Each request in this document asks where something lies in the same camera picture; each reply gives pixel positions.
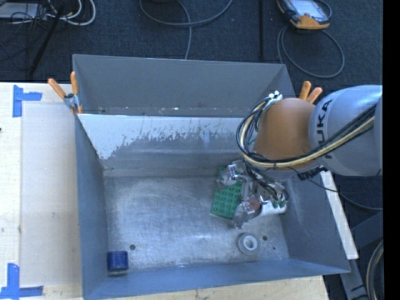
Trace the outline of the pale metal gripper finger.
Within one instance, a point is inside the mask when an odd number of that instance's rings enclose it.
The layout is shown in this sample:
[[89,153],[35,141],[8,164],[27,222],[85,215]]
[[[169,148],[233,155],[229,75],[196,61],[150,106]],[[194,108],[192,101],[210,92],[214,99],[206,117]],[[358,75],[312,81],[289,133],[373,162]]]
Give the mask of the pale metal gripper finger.
[[237,189],[239,193],[242,193],[247,181],[248,174],[242,167],[237,164],[228,164],[220,169],[216,187],[219,191]]
[[244,223],[260,213],[261,203],[257,199],[242,201],[234,213],[234,227],[241,229]]

